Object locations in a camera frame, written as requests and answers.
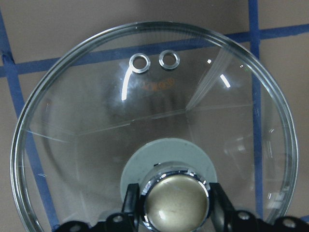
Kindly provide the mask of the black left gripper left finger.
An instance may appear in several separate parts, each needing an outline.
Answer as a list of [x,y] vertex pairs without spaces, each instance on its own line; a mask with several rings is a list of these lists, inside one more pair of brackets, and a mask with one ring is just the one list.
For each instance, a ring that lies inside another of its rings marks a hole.
[[133,231],[139,230],[140,214],[139,214],[140,187],[138,183],[129,184],[127,186],[122,213],[126,214],[128,220],[133,227]]

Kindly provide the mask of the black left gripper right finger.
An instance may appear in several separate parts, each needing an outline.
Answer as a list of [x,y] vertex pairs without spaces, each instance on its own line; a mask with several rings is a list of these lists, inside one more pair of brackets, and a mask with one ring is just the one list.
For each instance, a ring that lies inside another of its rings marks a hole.
[[211,221],[216,232],[231,232],[235,208],[219,183],[210,183]]

